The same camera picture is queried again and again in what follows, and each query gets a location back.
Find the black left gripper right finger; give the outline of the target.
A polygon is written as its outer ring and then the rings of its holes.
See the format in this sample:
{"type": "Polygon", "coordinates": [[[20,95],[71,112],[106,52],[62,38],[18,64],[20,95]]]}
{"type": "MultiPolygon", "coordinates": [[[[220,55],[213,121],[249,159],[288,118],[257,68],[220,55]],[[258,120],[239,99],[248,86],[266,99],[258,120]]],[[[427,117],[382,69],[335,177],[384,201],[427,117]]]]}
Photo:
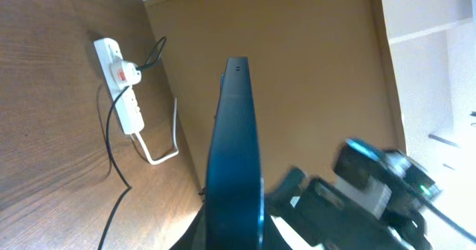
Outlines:
{"type": "Polygon", "coordinates": [[[264,215],[263,250],[292,250],[281,236],[269,214],[264,215]]]}

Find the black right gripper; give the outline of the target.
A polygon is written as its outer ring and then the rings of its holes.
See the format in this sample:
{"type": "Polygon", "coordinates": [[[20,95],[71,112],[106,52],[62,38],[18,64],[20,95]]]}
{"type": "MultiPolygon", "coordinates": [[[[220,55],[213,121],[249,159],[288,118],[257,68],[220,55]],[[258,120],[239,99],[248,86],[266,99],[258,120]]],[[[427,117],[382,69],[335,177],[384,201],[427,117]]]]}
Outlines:
{"type": "Polygon", "coordinates": [[[292,167],[266,194],[266,210],[311,246],[324,249],[432,249],[424,204],[441,192],[428,171],[399,150],[358,138],[341,144],[329,183],[292,167]]]}

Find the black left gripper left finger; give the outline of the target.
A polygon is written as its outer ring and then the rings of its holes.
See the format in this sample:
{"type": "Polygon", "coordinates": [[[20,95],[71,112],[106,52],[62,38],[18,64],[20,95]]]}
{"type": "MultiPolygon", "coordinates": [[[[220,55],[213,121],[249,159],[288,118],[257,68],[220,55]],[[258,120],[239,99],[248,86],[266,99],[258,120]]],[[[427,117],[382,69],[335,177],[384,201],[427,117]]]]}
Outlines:
{"type": "Polygon", "coordinates": [[[190,226],[170,250],[206,249],[206,205],[203,204],[190,226]]]}

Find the blue Galaxy smartphone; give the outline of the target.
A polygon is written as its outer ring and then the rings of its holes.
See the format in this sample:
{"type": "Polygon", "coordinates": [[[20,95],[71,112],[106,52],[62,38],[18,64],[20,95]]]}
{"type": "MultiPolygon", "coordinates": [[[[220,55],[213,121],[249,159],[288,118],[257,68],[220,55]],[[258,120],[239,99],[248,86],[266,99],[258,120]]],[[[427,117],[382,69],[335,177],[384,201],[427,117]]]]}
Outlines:
{"type": "Polygon", "coordinates": [[[247,57],[230,57],[222,74],[208,156],[206,249],[261,249],[264,194],[247,57]]]}

